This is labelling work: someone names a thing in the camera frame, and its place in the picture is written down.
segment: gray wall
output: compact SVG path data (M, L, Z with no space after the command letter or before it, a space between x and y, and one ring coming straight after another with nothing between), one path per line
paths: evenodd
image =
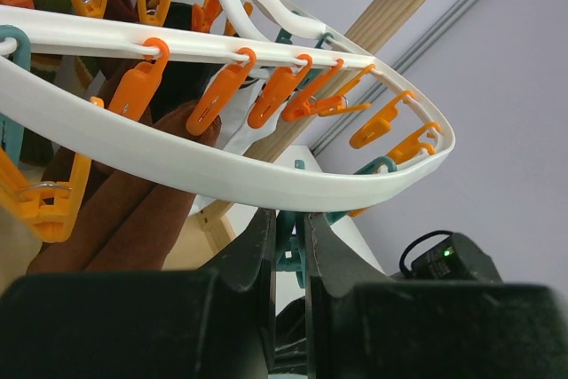
M504 279L568 296L567 29L568 0L480 0L408 70L457 145L434 174L356 219L386 272L414 238L448 228L472 237ZM405 111L398 135L349 148L390 97L318 157L325 171L352 173L415 126Z

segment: brown towel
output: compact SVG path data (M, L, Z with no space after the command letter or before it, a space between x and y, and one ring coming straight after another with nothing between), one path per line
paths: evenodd
M194 106L184 104L154 127L214 146L219 118L199 137L187 133L185 121ZM194 197L114 170L84 203L69 240L47 246L32 260L28 273L161 269Z

